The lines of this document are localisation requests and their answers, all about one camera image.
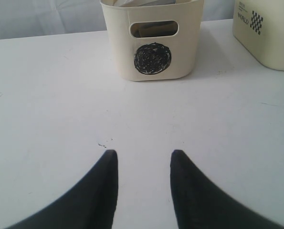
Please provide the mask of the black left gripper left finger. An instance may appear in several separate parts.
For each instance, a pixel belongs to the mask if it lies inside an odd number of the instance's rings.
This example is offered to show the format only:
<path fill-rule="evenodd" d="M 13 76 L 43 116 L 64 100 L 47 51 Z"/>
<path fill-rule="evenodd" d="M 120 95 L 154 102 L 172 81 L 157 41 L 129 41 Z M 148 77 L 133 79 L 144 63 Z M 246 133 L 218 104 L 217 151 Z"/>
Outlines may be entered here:
<path fill-rule="evenodd" d="M 118 158 L 106 150 L 70 190 L 12 229 L 110 229 L 118 198 Z"/>

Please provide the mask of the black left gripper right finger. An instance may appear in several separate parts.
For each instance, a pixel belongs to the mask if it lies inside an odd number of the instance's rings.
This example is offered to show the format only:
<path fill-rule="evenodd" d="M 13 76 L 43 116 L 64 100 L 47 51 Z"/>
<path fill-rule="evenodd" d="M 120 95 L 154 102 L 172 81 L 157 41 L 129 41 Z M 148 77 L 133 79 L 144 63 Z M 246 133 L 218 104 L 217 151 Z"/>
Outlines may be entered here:
<path fill-rule="evenodd" d="M 215 185 L 182 150 L 170 161 L 170 189 L 180 229 L 282 229 Z"/>

